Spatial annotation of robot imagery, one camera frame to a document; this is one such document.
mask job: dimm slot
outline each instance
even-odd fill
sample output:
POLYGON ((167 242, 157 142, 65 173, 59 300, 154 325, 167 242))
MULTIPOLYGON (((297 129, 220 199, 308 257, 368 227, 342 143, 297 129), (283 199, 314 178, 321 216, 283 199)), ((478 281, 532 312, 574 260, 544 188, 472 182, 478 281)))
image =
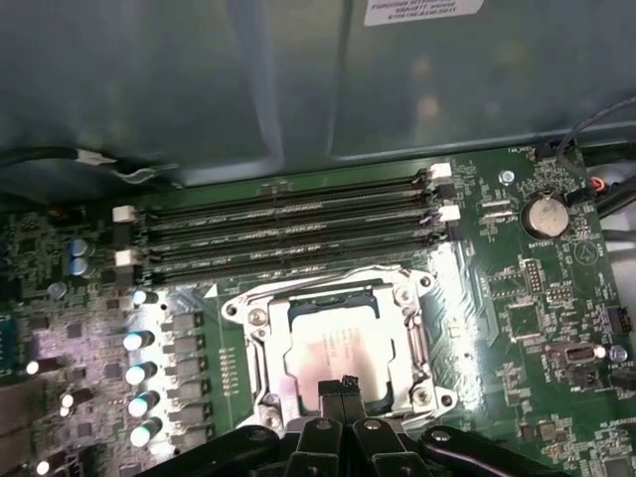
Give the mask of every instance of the dimm slot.
POLYGON ((233 220, 228 216, 209 217, 209 221, 218 221, 212 224, 183 224, 174 230, 153 230, 150 229, 149 239, 152 243, 166 242, 178 237, 189 237, 194 232, 210 232, 216 234, 230 234, 246 232, 254 229, 279 228, 302 225, 308 221, 318 222, 321 219, 336 220, 356 218, 361 215, 372 216, 380 214, 390 214, 399 212, 400 210, 414 210, 424 212, 426 209, 433 208, 422 203, 420 198, 408 198, 390 201, 382 204, 358 204, 355 206, 341 205, 334 209, 319 209, 310 211, 298 211, 295 214, 280 214, 276 210, 271 211, 271 215, 266 217, 250 217, 233 220))
POLYGON ((256 240, 241 240, 240 242, 226 242, 202 247, 171 250, 159 253, 161 264, 169 264, 197 258, 202 254, 206 257, 223 256, 226 254, 243 254, 257 252, 260 249, 272 249, 293 246, 305 246, 319 241, 342 241, 349 239, 363 239, 373 233, 376 237, 385 234, 400 234, 418 232, 421 230, 419 220, 413 218, 399 218, 393 221, 377 222, 357 226, 351 230, 349 225, 339 225, 337 228, 325 228, 321 231, 310 231, 293 236, 277 238, 262 238, 256 240))
POLYGON ((151 215, 157 219, 178 218, 193 213, 226 213, 230 214, 235 210, 244 210, 245 208, 253 208, 255 206, 276 205, 292 205, 298 201, 320 201, 321 199, 346 199, 364 195, 365 191, 373 194, 380 192, 398 192, 402 190, 419 190, 425 188, 427 181, 421 180, 423 172, 415 174, 412 178, 388 179, 385 181, 372 181, 359 184, 348 184, 343 186, 325 187, 316 190, 298 191, 298 192, 281 192, 271 195, 263 195, 238 201, 227 203, 206 204, 204 206, 195 206, 189 208, 170 209, 170 210, 153 210, 151 215))
POLYGON ((372 258, 374 256, 386 256, 426 248, 436 243, 438 238, 420 237, 410 238, 399 243, 394 243, 387 248, 384 243, 370 247, 361 247, 357 250, 338 250, 329 253, 316 253, 309 257, 279 258, 274 260, 246 263, 241 265, 219 265, 203 270, 183 270, 176 273, 157 274, 153 279, 156 284, 175 284, 197 281, 208 281, 227 276, 240 276, 244 274, 267 273, 276 270, 292 270, 306 266, 318 266, 336 260, 352 260, 360 258, 372 258))

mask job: screw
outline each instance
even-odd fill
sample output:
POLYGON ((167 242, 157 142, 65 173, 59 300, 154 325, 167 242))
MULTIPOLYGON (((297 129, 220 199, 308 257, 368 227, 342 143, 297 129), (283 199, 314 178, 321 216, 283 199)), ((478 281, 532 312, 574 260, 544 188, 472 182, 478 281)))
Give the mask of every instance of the screw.
POLYGON ((365 427, 368 430, 378 430, 379 428, 382 427, 382 425, 380 424, 378 420, 369 419, 368 421, 365 422, 365 427))
POLYGON ((327 419, 320 419, 316 423, 316 428, 320 429, 320 430, 331 429, 331 422, 329 422, 329 420, 327 420, 327 419))
POLYGON ((263 422, 267 427, 276 429, 280 427, 281 424, 280 415, 278 415, 278 412, 276 412, 275 410, 269 410, 265 413, 263 422))
POLYGON ((450 434, 445 430, 433 430, 430 436, 437 442, 448 442, 450 440, 450 434))
POLYGON ((627 350, 619 345, 614 345, 609 349, 609 361, 612 363, 625 363, 629 358, 627 350))
POLYGON ((260 308, 254 308, 247 314, 247 320, 252 326, 262 326, 267 323, 267 313, 260 308))
POLYGON ((445 405, 446 407, 449 407, 450 405, 453 404, 453 398, 449 395, 444 395, 441 397, 441 403, 442 405, 445 405))
POLYGON ((499 173, 499 182, 502 186, 510 186, 515 182, 515 173, 513 171, 501 171, 499 173))
POLYGON ((415 390, 413 392, 413 402, 416 405, 427 405, 430 403, 430 396, 426 392, 426 390, 415 390))

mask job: mounting screw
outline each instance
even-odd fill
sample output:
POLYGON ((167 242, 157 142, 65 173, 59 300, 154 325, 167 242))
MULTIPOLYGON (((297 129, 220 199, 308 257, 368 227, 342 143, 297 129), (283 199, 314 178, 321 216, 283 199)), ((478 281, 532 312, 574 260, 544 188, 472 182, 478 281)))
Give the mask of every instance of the mounting screw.
POLYGON ((501 171, 499 173, 499 182, 502 186, 510 186, 515 182, 515 173, 513 171, 501 171))
POLYGON ((247 314, 247 321, 251 326, 262 326, 267 324, 267 313, 260 308, 254 308, 247 314))
POLYGON ((410 303, 412 297, 410 296, 410 290, 403 286, 399 286, 394 289, 394 298, 398 305, 404 305, 410 303))
POLYGON ((327 420, 327 419, 320 419, 316 423, 316 428, 319 429, 319 430, 331 429, 331 422, 329 422, 329 420, 327 420))
POLYGON ((450 440, 450 434, 445 430, 433 430, 430 436, 437 442, 448 442, 450 440))
POLYGON ((380 424, 378 420, 369 419, 368 421, 365 422, 365 427, 368 430, 378 430, 379 428, 382 427, 382 425, 380 424))
POLYGON ((280 427, 280 424, 282 423, 280 420, 280 415, 278 414, 278 411, 275 409, 270 409, 266 411, 262 421, 263 421, 263 424, 269 427, 270 429, 277 429, 278 427, 280 427))
POLYGON ((424 389, 413 391, 413 403, 415 405, 428 405, 430 404, 430 396, 424 389))

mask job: solid capacitor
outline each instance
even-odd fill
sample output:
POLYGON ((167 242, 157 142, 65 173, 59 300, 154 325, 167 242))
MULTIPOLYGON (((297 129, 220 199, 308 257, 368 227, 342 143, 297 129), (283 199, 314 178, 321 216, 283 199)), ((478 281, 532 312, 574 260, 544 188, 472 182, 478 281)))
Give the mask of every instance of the solid capacitor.
POLYGON ((69 272, 74 276, 89 278, 94 274, 95 270, 85 258, 78 257, 71 260, 69 272))
POLYGON ((55 358, 40 358, 39 360, 31 361, 27 365, 27 375, 34 376, 40 373, 50 373, 51 371, 57 371, 63 367, 60 359, 55 358))
POLYGON ((60 397, 60 403, 63 407, 73 407, 92 399, 92 391, 89 388, 81 388, 70 393, 66 393, 60 397))
POLYGON ((94 251, 94 245, 83 238, 74 238, 69 245, 71 256, 91 256, 94 251))
POLYGON ((159 295, 154 291, 135 290, 130 297, 133 305, 153 305, 159 301, 159 295))
POLYGON ((137 396, 128 404, 128 413, 133 417, 141 417, 159 402, 159 394, 155 391, 146 391, 137 396))
POLYGON ((140 365, 131 366, 126 371, 126 382, 132 386, 137 386, 152 378, 157 373, 157 365, 150 361, 141 363, 140 365))
POLYGON ((143 447, 161 430, 161 419, 150 417, 130 432, 130 443, 135 447, 143 447))
POLYGON ((49 455, 46 459, 41 460, 36 467, 36 472, 38 475, 47 475, 49 472, 57 470, 66 464, 67 454, 63 450, 60 450, 49 455))
POLYGON ((136 351, 151 345, 154 341, 155 335, 150 331, 131 331, 123 339, 123 347, 128 351, 136 351))

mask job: blue capacitor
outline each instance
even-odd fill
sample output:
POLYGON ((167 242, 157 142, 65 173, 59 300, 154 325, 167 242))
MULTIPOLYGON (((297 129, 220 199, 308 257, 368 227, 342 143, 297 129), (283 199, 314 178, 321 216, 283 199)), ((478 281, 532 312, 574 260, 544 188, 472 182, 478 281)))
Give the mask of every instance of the blue capacitor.
POLYGON ((74 238, 69 245, 69 252, 71 256, 88 256, 92 255, 94 247, 83 238, 74 238))
POLYGON ((71 275, 83 276, 84 278, 88 278, 92 275, 92 268, 85 258, 74 258, 73 260, 71 260, 69 272, 71 273, 71 275))

